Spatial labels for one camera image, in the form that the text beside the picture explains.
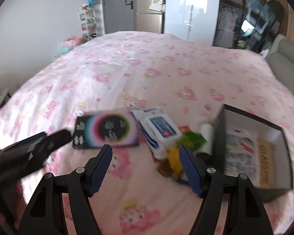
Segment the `person's left hand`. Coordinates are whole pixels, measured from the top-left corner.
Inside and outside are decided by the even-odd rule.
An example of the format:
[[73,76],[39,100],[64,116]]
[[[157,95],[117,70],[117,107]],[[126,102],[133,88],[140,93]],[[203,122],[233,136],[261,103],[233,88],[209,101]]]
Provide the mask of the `person's left hand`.
[[0,188],[0,234],[17,234],[26,207],[21,181]]

